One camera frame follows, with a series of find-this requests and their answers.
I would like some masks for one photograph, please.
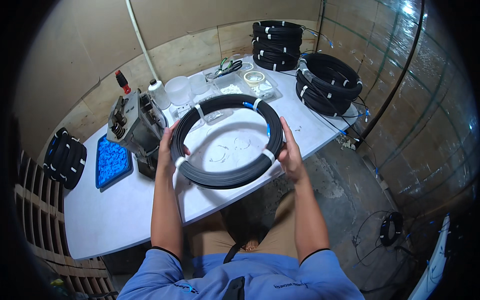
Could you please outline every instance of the blue tray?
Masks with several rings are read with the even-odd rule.
[[[132,153],[102,136],[96,145],[95,186],[105,189],[132,172]]]

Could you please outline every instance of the hand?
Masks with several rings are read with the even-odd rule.
[[[170,155],[170,144],[172,142],[173,131],[179,122],[180,120],[177,120],[170,128],[166,127],[163,131],[162,140],[160,141],[160,147],[158,149],[157,172],[160,171],[168,175],[173,175],[175,172],[175,166],[173,165]],[[183,151],[186,155],[190,155],[190,150],[188,150],[185,145],[183,145]]]
[[[292,179],[293,183],[297,183],[299,180],[308,177],[308,174],[301,159],[299,146],[293,138],[292,131],[290,130],[287,121],[284,117],[280,117],[280,122],[282,123],[283,132],[285,133],[285,139],[287,142],[282,146],[282,150],[278,155],[278,161],[287,176]]]

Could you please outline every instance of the white pipe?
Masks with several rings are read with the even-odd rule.
[[[159,81],[158,76],[156,75],[155,69],[153,68],[152,62],[150,61],[150,57],[148,56],[147,49],[145,48],[144,40],[142,39],[142,35],[140,34],[140,30],[138,30],[137,21],[135,20],[135,15],[133,14],[132,5],[130,4],[130,0],[125,0],[127,3],[128,14],[130,15],[130,19],[132,20],[133,28],[135,29],[135,33],[137,34],[138,42],[140,43],[140,47],[144,52],[145,59],[147,60],[147,64],[150,67],[150,71],[152,71],[153,77],[155,80]]]

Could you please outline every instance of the machine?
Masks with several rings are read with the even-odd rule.
[[[165,115],[151,96],[132,90],[112,106],[107,140],[134,153],[140,173],[154,179],[158,147],[167,126]]]

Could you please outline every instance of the forearm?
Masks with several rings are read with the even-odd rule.
[[[330,247],[325,219],[306,172],[295,183],[295,244],[299,262],[318,249]]]
[[[162,247],[181,259],[183,235],[172,176],[157,169],[150,235],[152,246]]]

